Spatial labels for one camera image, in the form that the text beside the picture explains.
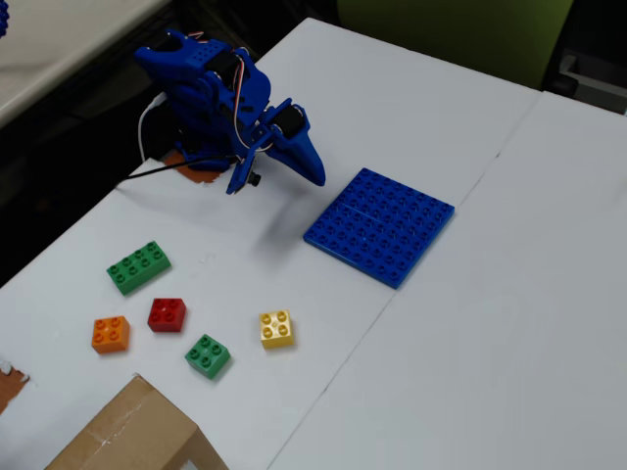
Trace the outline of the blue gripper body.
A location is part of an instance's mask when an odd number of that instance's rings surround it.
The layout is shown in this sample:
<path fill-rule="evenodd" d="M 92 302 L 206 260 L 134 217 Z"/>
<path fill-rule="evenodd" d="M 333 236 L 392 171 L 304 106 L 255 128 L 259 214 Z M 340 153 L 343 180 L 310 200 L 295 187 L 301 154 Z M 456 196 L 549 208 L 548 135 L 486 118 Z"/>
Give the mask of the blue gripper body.
<path fill-rule="evenodd" d="M 259 116 L 262 148 L 311 148 L 310 122 L 305 110 L 286 99 L 277 107 L 270 106 Z"/>

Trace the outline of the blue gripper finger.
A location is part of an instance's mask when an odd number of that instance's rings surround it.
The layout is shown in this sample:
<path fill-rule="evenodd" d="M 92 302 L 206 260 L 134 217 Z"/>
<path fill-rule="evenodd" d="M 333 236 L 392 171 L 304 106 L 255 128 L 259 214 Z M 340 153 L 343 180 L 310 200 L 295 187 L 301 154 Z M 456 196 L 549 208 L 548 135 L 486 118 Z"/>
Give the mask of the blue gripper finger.
<path fill-rule="evenodd" d="M 299 146 L 303 175 L 313 184 L 324 186 L 326 182 L 324 165 L 306 130 L 302 132 L 302 136 L 299 139 Z"/>
<path fill-rule="evenodd" d="M 284 150 L 279 149 L 277 145 L 274 144 L 269 150 L 266 151 L 266 154 L 269 157 L 277 160 L 280 163 L 283 163 L 284 165 L 288 166 L 289 168 L 293 169 L 298 174 L 306 178 L 303 175 L 303 166 L 300 161 L 299 142 L 297 142 L 296 144 L 289 145 Z"/>

